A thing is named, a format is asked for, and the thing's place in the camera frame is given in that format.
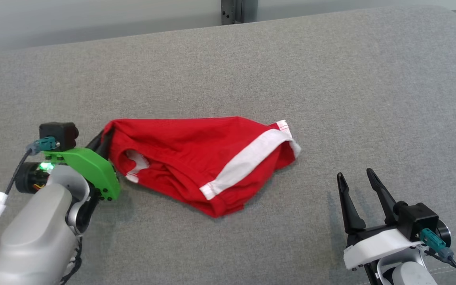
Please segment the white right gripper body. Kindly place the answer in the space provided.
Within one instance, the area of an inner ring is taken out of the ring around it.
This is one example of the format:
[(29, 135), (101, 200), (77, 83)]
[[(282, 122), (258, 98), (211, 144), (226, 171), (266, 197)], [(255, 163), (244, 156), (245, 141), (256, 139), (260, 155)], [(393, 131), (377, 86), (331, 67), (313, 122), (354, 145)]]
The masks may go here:
[(348, 234), (347, 247), (343, 255), (347, 269), (351, 270), (420, 245), (420, 240), (410, 241), (396, 228), (383, 230), (364, 239), (360, 238), (360, 235), (368, 233), (360, 231)]

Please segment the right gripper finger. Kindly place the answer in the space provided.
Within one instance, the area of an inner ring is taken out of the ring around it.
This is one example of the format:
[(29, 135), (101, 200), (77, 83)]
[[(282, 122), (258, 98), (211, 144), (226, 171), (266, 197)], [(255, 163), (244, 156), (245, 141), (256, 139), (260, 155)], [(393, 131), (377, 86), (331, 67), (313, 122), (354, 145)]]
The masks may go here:
[(355, 234), (366, 228), (365, 221), (360, 218), (349, 193), (349, 186), (343, 173), (337, 174), (337, 186), (340, 195), (340, 204), (344, 222), (344, 231), (347, 234)]
[(389, 226), (395, 225), (398, 222), (398, 215), (394, 213), (394, 205), (396, 204), (395, 199), (391, 196), (373, 169), (367, 168), (366, 173), (371, 187), (378, 195), (380, 204), (385, 213), (385, 224)]

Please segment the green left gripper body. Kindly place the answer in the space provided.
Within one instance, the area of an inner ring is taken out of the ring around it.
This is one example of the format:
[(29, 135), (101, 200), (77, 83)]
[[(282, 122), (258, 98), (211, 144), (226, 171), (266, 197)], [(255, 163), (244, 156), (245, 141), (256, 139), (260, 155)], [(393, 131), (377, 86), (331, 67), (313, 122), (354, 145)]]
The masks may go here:
[(64, 163), (77, 171), (85, 180), (99, 189), (105, 200), (119, 198), (121, 186), (112, 164), (88, 148), (72, 148), (67, 151), (45, 151), (44, 156), (52, 164)]

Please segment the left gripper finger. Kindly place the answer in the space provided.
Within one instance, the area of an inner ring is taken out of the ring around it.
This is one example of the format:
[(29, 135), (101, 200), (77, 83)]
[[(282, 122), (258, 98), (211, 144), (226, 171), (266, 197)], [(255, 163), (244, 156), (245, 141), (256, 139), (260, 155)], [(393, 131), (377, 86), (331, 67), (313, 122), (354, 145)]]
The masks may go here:
[(86, 146), (86, 148), (94, 152), (105, 152), (106, 151), (106, 141), (104, 139), (103, 130), (101, 130), (98, 135), (96, 135)]
[(112, 144), (112, 135), (105, 135), (100, 139), (98, 146), (98, 155), (105, 160), (109, 160), (110, 146)]

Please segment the red jersey with white band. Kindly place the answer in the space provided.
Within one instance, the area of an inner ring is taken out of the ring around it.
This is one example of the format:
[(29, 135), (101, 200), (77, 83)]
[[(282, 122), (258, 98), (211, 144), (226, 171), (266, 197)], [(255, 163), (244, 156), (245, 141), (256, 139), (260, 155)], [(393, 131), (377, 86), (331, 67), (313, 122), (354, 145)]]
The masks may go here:
[(128, 181), (220, 218), (244, 209), (302, 151), (286, 120), (239, 116), (110, 121), (102, 141)]

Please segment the grey metal wall post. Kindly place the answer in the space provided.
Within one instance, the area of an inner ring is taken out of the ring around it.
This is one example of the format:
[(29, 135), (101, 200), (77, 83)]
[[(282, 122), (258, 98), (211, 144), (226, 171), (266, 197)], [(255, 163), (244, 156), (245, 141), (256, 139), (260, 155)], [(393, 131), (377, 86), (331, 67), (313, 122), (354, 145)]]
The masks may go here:
[(258, 0), (221, 0), (221, 25), (257, 21)]

